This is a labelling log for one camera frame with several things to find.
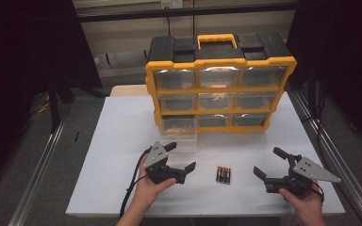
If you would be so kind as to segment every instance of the metal rail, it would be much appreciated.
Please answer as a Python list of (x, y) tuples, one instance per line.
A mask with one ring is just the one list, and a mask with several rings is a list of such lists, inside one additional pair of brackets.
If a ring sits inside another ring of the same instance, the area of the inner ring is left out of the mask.
[(40, 20), (48, 21), (70, 21), (79, 23), (104, 22), (104, 21), (121, 21), (149, 18), (165, 18), (165, 17), (182, 17), (182, 16), (199, 16), (214, 14), (231, 14), (246, 12), (265, 12), (265, 11), (285, 11), (296, 10), (302, 8), (320, 7), (319, 2), (296, 2), (296, 3), (277, 3), (277, 4), (257, 4), (234, 7), (213, 7), (213, 8), (171, 8), (167, 10), (145, 10), (117, 13), (92, 13), (80, 14), (77, 17), (61, 17), (61, 18), (41, 18)]
[(48, 139), (48, 143), (43, 150), (40, 162), (38, 163), (34, 174), (31, 177), (31, 180), (23, 194), (22, 199), (14, 211), (13, 216), (8, 224), (8, 226), (23, 226), (25, 224), (25, 220), (27, 218), (28, 212), (31, 208), (31, 205), (37, 195), (38, 189), (40, 187), (42, 177), (45, 173), (46, 168), (48, 167), (49, 160), (52, 157), (52, 154), (58, 144), (58, 140), (60, 138), (61, 132), (63, 130), (64, 124), (69, 117), (71, 107), (70, 105), (65, 105), (63, 118), (58, 125), (58, 128), (54, 134)]
[[(308, 103), (306, 98), (303, 96), (302, 93), (295, 93), (295, 98), (299, 103), (299, 106), (302, 108), (306, 115), (310, 115), (310, 111), (308, 109)], [(319, 131), (320, 122), (318, 120), (310, 121), (311, 128), (317, 134)], [(358, 207), (362, 212), (362, 186), (358, 183), (357, 179), (352, 174), (351, 170), (349, 169), (348, 165), (346, 164), (345, 160), (343, 160), (342, 155), (340, 155), (337, 146), (335, 146), (334, 142), (328, 136), (328, 133), (325, 129), (320, 126), (321, 133), (320, 133), (320, 141), (323, 149), (327, 152), (328, 156), (331, 158), (332, 162), (334, 163), (335, 167), (337, 168), (342, 181), (348, 187), (349, 191), (354, 197), (355, 202), (357, 203)]]

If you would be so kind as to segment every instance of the plastic drawer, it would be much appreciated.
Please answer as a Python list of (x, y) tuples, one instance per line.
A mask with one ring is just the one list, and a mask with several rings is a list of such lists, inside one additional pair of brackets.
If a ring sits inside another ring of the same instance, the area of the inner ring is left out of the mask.
[(234, 67), (212, 67), (199, 70), (201, 88), (234, 88), (238, 84), (240, 69)]
[(154, 76), (157, 89), (195, 88), (195, 70), (162, 70)]
[(230, 109), (235, 92), (199, 93), (199, 109)]
[(162, 137), (184, 137), (196, 139), (195, 116), (162, 116), (160, 134)]
[(269, 108), (276, 94), (276, 92), (241, 92), (238, 94), (237, 108)]
[(158, 95), (162, 110), (177, 111), (177, 110), (193, 110), (195, 109), (195, 94), (187, 95)]
[(225, 127), (228, 126), (231, 114), (198, 115), (200, 127)]
[(243, 69), (241, 85), (243, 87), (278, 86), (285, 67), (250, 67)]
[(234, 114), (232, 119), (233, 126), (260, 126), (267, 118), (267, 113), (246, 113)]

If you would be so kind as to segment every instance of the white table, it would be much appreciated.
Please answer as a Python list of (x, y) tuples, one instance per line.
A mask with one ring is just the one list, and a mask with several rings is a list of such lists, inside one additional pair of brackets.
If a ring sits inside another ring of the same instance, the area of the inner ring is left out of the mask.
[[(150, 96), (108, 97), (93, 135), (66, 214), (78, 217), (116, 217), (140, 154), (159, 140)], [(196, 148), (170, 152), (168, 165), (183, 169), (196, 161), (184, 185), (160, 194), (146, 217), (257, 217), (293, 213), (279, 194), (266, 193), (253, 174), (258, 166), (268, 177), (288, 174), (288, 161), (273, 147), (307, 156), (320, 163), (285, 93), (262, 133), (198, 135)], [(218, 166), (232, 169), (231, 185), (216, 183)], [(345, 213), (331, 183), (320, 182), (325, 193), (324, 214)]]

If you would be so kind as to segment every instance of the aa battery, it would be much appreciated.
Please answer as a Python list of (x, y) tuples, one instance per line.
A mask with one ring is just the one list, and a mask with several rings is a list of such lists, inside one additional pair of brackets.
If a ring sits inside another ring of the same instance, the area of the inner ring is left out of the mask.
[(231, 182), (231, 169), (224, 167), (217, 167), (216, 182), (230, 185)]
[(220, 182), (221, 180), (222, 180), (222, 167), (217, 167), (216, 182)]
[(226, 184), (230, 184), (230, 182), (231, 182), (231, 169), (227, 169), (227, 174), (226, 174), (226, 177), (225, 177), (225, 183)]

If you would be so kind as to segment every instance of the gray floor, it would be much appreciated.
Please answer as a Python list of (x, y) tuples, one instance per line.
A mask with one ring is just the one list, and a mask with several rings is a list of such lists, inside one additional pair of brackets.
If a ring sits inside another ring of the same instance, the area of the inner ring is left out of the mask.
[[(100, 89), (109, 93), (111, 87), (120, 84), (140, 84), (143, 82), (143, 74), (129, 74), (125, 79), (115, 77), (103, 78), (104, 87)], [(104, 104), (103, 99), (90, 97), (81, 90), (74, 90), (75, 101), (71, 104), (69, 119), (66, 121), (58, 145), (48, 164), (41, 181), (32, 207), (29, 209), (25, 225), (113, 225), (115, 218), (75, 218), (64, 214), (72, 195), (74, 184), (81, 170), (84, 158), (87, 154), (94, 128), (99, 119), (99, 114)], [(2, 169), (0, 181), (0, 225), (8, 225), (13, 212), (22, 198), (27, 183), (36, 168), (43, 149), (50, 136), (50, 112), (49, 109), (42, 113), (35, 113), (31, 117), (27, 129), (22, 135), (16, 150), (12, 153), (7, 164)], [(348, 163), (352, 172), (362, 185), (362, 135), (357, 134), (350, 127), (349, 119), (330, 99), (326, 99), (322, 114), (322, 123), (330, 137), (336, 143), (337, 148)], [(304, 127), (316, 146), (316, 135), (309, 128), (308, 123)], [(335, 168), (326, 156), (331, 170)], [(342, 190), (348, 195), (348, 199), (354, 202), (344, 184)], [(325, 217), (327, 225), (361, 225), (352, 207), (338, 191), (347, 213), (339, 216)], [(207, 218), (200, 220), (200, 225), (226, 225), (224, 219)], [(281, 218), (235, 218), (232, 225), (296, 225), (293, 216)], [(192, 225), (191, 219), (146, 219), (144, 225)]]

